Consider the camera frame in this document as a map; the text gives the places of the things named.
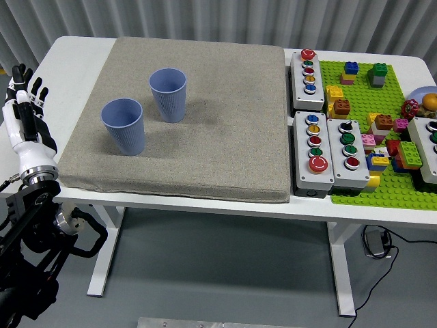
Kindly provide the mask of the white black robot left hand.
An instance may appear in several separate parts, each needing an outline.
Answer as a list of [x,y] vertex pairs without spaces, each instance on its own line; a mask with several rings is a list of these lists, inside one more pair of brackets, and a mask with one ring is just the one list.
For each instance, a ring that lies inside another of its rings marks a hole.
[[6,130],[13,151],[19,157],[19,174],[22,180],[43,176],[50,180],[58,177],[54,157],[57,145],[44,121],[44,102],[48,88],[42,79],[29,82],[33,70],[24,64],[12,68],[12,78],[6,89],[2,108]]

